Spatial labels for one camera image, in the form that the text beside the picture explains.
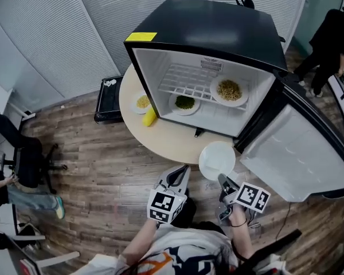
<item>wire rack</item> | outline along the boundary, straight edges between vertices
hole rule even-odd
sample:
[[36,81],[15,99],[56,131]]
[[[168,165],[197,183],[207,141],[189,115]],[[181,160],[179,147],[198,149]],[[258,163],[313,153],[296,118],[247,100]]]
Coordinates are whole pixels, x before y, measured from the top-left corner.
[[[182,64],[171,64],[158,90],[218,104],[210,93],[210,84],[217,76],[218,73],[211,70]],[[247,105],[244,104],[233,108],[245,111]]]

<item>person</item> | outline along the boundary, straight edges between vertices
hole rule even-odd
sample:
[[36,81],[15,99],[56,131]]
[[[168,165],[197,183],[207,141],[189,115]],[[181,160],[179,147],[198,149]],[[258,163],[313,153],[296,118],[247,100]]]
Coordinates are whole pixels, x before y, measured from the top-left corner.
[[12,203],[16,206],[29,207],[36,210],[51,210],[56,212],[59,219],[65,217],[65,210],[60,197],[46,192],[23,192],[15,184],[18,178],[12,175],[3,178],[0,171],[0,206]]
[[311,94],[322,97],[322,87],[330,76],[342,76],[344,70],[344,7],[331,9],[310,41],[312,53],[294,70],[304,86],[303,77],[320,65],[311,83]]
[[[243,207],[234,204],[229,216],[232,241],[213,222],[192,223],[195,211],[196,206],[188,198],[171,224],[158,227],[157,221],[148,219],[119,256],[114,272],[107,273],[105,269],[104,274],[234,273],[241,262],[254,254]],[[285,262],[278,261],[278,258],[275,256],[269,264],[261,265],[258,274],[275,269],[289,274]]]

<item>plate of green vegetables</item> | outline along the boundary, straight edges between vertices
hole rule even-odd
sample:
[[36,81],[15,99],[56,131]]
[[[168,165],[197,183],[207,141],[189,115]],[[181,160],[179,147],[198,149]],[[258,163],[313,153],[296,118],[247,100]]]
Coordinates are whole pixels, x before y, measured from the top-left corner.
[[195,113],[200,108],[200,100],[191,97],[172,94],[168,105],[173,113],[187,116]]

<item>yellow label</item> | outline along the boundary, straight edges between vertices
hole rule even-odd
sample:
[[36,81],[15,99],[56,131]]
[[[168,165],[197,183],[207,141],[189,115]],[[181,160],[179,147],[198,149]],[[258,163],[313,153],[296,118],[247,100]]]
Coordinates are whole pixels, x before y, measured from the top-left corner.
[[131,33],[125,41],[150,42],[157,33]]

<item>green vegetables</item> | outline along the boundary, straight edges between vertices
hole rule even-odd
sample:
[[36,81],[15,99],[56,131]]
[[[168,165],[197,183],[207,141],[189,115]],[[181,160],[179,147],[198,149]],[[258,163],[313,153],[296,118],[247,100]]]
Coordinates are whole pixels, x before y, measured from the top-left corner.
[[180,109],[191,109],[195,104],[195,99],[185,96],[178,96],[175,102],[176,106]]

